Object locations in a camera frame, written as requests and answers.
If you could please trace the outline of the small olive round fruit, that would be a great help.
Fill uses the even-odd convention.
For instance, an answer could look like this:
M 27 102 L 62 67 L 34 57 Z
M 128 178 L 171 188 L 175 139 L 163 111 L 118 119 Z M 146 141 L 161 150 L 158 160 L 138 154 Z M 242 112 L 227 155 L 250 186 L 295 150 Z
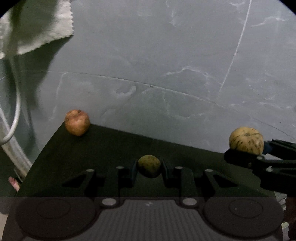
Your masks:
M 144 155 L 137 163 L 139 173 L 145 177 L 156 178 L 161 173 L 161 161 L 153 155 Z

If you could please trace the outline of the red-brown apple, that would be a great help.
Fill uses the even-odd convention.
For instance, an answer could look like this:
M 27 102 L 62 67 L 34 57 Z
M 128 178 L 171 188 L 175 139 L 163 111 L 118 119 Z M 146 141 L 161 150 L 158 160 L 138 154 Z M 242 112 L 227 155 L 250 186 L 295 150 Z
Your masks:
M 85 111 L 74 109 L 66 113 L 64 124 L 70 134 L 81 136 L 90 127 L 90 119 Z

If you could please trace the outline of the hanging white cloth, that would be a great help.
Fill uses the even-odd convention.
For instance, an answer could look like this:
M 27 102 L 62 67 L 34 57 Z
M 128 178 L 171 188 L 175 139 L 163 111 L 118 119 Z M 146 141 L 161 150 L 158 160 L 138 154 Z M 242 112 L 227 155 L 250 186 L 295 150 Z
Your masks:
M 70 1 L 21 1 L 1 16 L 1 59 L 73 34 Z

